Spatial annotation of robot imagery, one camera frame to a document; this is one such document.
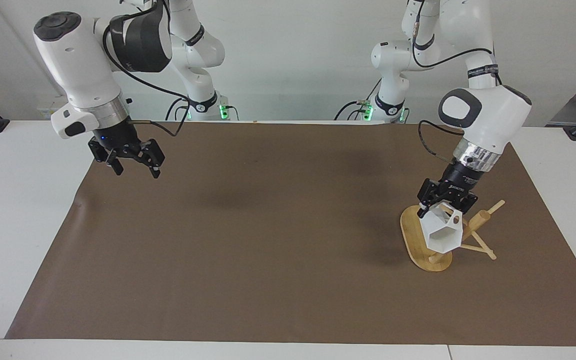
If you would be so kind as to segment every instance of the black button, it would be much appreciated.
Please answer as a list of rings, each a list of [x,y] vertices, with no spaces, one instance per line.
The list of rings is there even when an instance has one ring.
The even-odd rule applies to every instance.
[[[64,25],[67,21],[68,18],[64,16],[64,14],[54,13],[50,16],[44,17],[41,24],[44,25],[44,27],[56,28],[61,27],[61,25]]]
[[[69,137],[74,137],[75,135],[79,135],[86,132],[86,127],[83,123],[79,121],[71,123],[68,127],[66,127],[66,135]]]

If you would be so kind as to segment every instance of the black clamp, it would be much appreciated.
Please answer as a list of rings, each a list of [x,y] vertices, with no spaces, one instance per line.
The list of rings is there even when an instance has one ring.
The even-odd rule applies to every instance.
[[[479,200],[471,189],[477,185],[483,174],[482,171],[472,170],[455,161],[446,167],[441,180],[433,181],[426,178],[416,196],[421,205],[417,215],[423,218],[430,207],[442,201],[450,203],[451,207],[466,214]]]
[[[113,148],[110,153],[99,143],[96,137],[90,139],[88,146],[94,160],[98,163],[105,163],[118,176],[124,172],[124,167],[119,162],[119,158],[133,159],[140,164],[144,164],[155,179],[162,174],[160,167],[166,156],[155,139],[149,139],[138,145],[125,144],[123,148]]]

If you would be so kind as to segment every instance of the wooden dowel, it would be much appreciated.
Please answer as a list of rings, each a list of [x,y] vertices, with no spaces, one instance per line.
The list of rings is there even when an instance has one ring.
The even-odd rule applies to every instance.
[[[482,249],[485,250],[485,253],[488,254],[488,256],[492,259],[492,260],[497,260],[497,255],[495,255],[495,253],[492,251],[491,248],[489,248],[489,246],[486,244],[486,242],[482,239],[482,237],[480,237],[480,235],[477,232],[472,232],[472,237],[477,240],[477,243],[481,246]]]
[[[503,207],[503,205],[505,205],[506,201],[505,200],[499,200],[498,203],[496,203],[493,207],[490,207],[490,210],[488,210],[487,212],[492,215],[494,214],[494,212],[496,212],[497,210],[499,210],[499,208]]]
[[[462,244],[461,245],[462,249],[466,249],[466,250],[472,250],[472,251],[478,251],[479,253],[485,253],[487,254],[488,252],[486,250],[484,250],[483,248],[477,247],[477,246],[472,246],[471,244]]]
[[[428,257],[428,262],[430,262],[430,264],[437,264],[439,260],[441,260],[445,255],[445,253],[435,252],[434,255],[430,255],[430,257]]]
[[[490,220],[490,214],[486,210],[480,210],[477,212],[475,216],[473,216],[470,221],[468,221],[468,225],[463,228],[463,235],[461,237],[461,241],[464,242],[466,239],[471,237],[474,231],[479,230],[484,224],[486,224]]]
[[[446,212],[446,214],[453,216],[453,209],[451,209],[450,207],[447,207],[446,205],[444,205],[443,203],[439,204],[439,207],[441,208],[441,210],[443,210],[444,212]]]

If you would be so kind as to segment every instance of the white hexagonal object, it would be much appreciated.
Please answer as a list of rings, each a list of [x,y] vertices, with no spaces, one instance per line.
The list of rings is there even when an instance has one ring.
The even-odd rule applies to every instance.
[[[464,235],[462,217],[464,214],[448,205],[448,203],[442,203],[441,205],[450,209],[452,214],[447,214],[437,204],[430,207],[430,211],[419,221],[423,230],[425,246],[432,251],[445,254],[462,245],[462,235]]]

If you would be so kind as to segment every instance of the label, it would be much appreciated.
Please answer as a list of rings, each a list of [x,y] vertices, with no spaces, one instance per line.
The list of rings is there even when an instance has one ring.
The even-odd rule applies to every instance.
[[[499,65],[498,64],[487,64],[486,66],[474,68],[468,70],[468,79],[474,78],[476,76],[486,75],[486,74],[498,74]]]

